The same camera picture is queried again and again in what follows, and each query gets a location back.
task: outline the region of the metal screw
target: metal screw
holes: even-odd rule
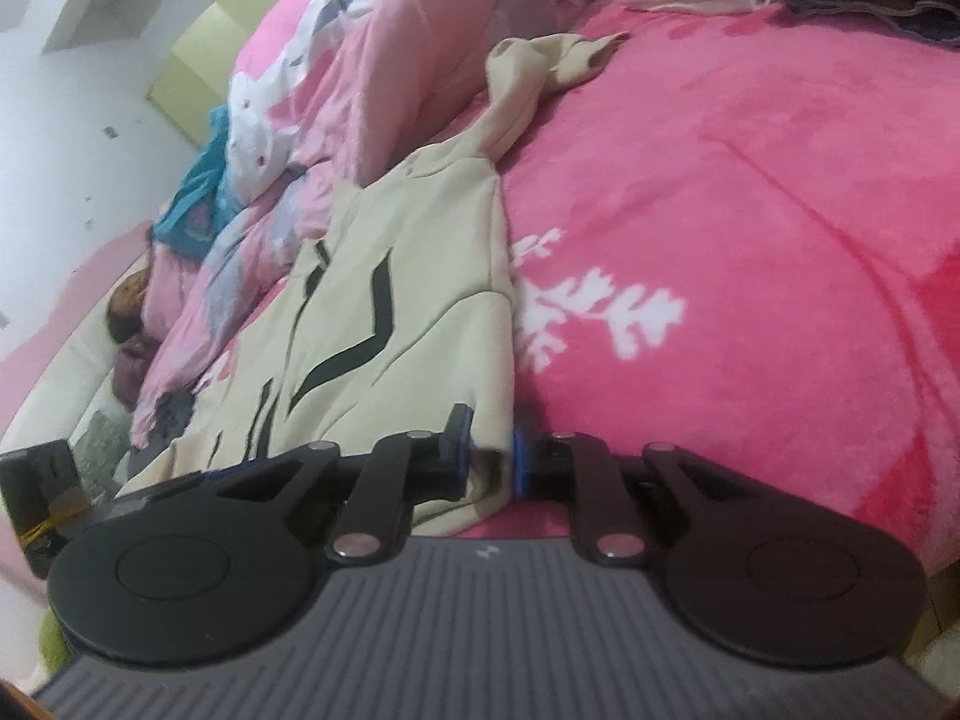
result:
[[[380,539],[371,533],[344,533],[333,542],[340,557],[369,557],[380,549]]]
[[[632,533],[607,533],[597,539],[597,549],[604,557],[617,557],[626,560],[636,557],[645,549],[643,539]]]

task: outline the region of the pink fabric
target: pink fabric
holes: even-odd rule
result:
[[[618,452],[677,442],[939,570],[960,557],[960,55],[769,12],[608,5],[584,31],[621,29],[503,166],[517,399]]]
[[[325,232],[334,184],[383,175],[482,88],[492,45],[562,29],[575,1],[280,0],[230,87],[227,168],[247,207],[185,301],[177,262],[151,279],[150,313],[162,320],[150,332],[166,332],[157,333],[134,443],[146,442],[162,395],[193,385],[219,356],[302,240]],[[291,160],[310,167],[292,184]]]

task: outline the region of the black device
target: black device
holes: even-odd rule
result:
[[[925,575],[885,533],[674,445],[517,453],[569,538],[415,538],[456,500],[472,413],[341,457],[313,445],[119,499],[50,602],[78,656],[59,720],[930,720],[898,658]]]

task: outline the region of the yellow cardboard box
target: yellow cardboard box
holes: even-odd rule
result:
[[[210,139],[206,115],[227,101],[240,49],[277,0],[216,0],[174,43],[147,99],[195,146]]]

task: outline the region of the bed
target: bed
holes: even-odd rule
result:
[[[444,129],[491,45],[549,25],[626,31],[500,164],[517,404],[619,453],[688,447],[885,529],[930,575],[960,557],[960,55],[776,6],[462,0],[433,33],[411,24],[449,0],[390,19],[387,0],[339,0],[305,28],[330,1],[281,0],[238,59],[234,158],[252,200],[199,270],[158,252],[145,319],[165,341],[134,437],[165,391],[230,375],[241,326],[322,237],[334,183],[376,180],[482,107]],[[392,64],[410,41],[416,61]],[[559,507],[512,504],[464,535],[566,527]]]

